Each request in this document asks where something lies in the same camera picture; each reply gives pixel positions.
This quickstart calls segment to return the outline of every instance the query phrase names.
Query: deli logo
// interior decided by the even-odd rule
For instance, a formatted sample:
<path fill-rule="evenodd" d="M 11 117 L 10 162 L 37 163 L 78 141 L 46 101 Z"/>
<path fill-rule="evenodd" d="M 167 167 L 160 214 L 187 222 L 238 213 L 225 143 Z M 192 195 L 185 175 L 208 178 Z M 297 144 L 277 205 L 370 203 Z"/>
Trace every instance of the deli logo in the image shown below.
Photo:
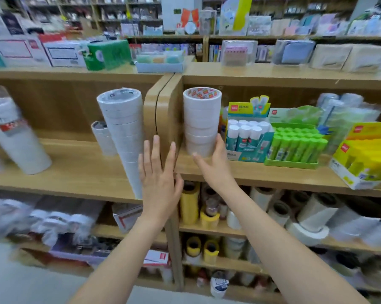
<path fill-rule="evenodd" d="M 356 126 L 356 127 L 354 128 L 354 133 L 361 133 L 363 127 L 364 127 L 364 126 Z"/>
<path fill-rule="evenodd" d="M 350 147 L 349 147 L 347 144 L 345 144 L 345 143 L 341 146 L 341 150 L 342 150 L 343 152 L 347 152 L 348 149 L 350 149 Z"/>

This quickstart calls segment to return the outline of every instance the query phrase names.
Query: white glue stick cap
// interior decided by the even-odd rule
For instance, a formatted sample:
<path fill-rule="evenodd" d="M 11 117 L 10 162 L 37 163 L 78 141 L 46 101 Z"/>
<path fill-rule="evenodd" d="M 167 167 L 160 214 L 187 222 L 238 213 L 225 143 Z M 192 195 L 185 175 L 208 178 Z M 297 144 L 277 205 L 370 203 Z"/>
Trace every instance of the white glue stick cap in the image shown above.
<path fill-rule="evenodd" d="M 248 125 L 249 125 L 250 127 L 255 127 L 255 126 L 258 126 L 258 122 L 254 121 L 254 120 L 250 120 L 250 121 L 248 122 Z"/>
<path fill-rule="evenodd" d="M 238 120 L 235 119 L 229 119 L 227 122 L 229 125 L 238 125 Z"/>
<path fill-rule="evenodd" d="M 251 127 L 247 125 L 243 125 L 240 127 L 240 131 L 238 133 L 238 136 L 241 138 L 249 138 L 251 132 Z"/>
<path fill-rule="evenodd" d="M 269 122 L 259 122 L 259 126 L 262 128 L 262 134 L 269 131 L 271 124 Z"/>
<path fill-rule="evenodd" d="M 238 125 L 239 125 L 239 126 L 248 125 L 248 120 L 244 120 L 244 119 L 239 120 L 239 121 L 238 121 Z"/>
<path fill-rule="evenodd" d="M 262 133 L 261 127 L 259 127 L 259 126 L 252 127 L 251 132 L 250 132 L 250 138 L 252 140 L 257 140 L 261 136 L 261 133 Z"/>
<path fill-rule="evenodd" d="M 227 136 L 229 138 L 238 138 L 239 129 L 240 129 L 240 127 L 237 125 L 228 126 Z"/>

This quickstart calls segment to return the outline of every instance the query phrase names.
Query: person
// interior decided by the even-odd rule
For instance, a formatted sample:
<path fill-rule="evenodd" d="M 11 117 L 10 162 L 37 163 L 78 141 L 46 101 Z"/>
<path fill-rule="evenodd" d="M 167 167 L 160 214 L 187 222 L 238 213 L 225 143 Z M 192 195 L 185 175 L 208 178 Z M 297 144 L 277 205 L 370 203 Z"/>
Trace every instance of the person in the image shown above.
<path fill-rule="evenodd" d="M 125 304 L 142 262 L 154 239 L 177 207 L 184 181 L 174 180 L 175 143 L 165 168 L 160 161 L 156 135 L 149 141 L 138 165 L 142 181 L 143 212 L 133 229 L 76 292 L 70 304 Z M 272 220 L 235 182 L 227 152 L 217 135 L 212 163 L 193 154 L 206 182 L 237 216 L 263 267 L 270 273 L 289 304 L 366 304 L 368 301 L 317 255 Z"/>

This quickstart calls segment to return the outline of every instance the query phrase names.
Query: left hand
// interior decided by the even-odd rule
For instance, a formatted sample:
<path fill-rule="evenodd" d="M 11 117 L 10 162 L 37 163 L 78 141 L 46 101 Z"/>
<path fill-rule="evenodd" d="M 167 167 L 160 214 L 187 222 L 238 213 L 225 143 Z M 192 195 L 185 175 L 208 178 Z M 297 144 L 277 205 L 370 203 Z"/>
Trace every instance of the left hand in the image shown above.
<path fill-rule="evenodd" d="M 147 220 L 156 220 L 161 228 L 177 206 L 183 190 L 184 181 L 180 174 L 176 174 L 176 184 L 174 183 L 175 151 L 176 145 L 172 142 L 165 168 L 162 169 L 160 137 L 154 135 L 151 155 L 149 141 L 144 141 L 144 155 L 138 157 L 144 207 L 141 216 Z"/>

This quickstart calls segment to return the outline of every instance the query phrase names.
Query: white floor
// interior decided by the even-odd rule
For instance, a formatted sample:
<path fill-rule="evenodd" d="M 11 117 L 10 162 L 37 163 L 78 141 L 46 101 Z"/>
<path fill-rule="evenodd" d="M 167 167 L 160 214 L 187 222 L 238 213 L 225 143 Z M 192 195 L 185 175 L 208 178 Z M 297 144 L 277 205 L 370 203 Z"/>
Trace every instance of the white floor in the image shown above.
<path fill-rule="evenodd" d="M 11 246 L 0 243 L 0 304 L 64 304 L 85 278 L 26 267 L 9 260 Z M 190 293 L 134 287 L 128 304 L 241 304 Z"/>

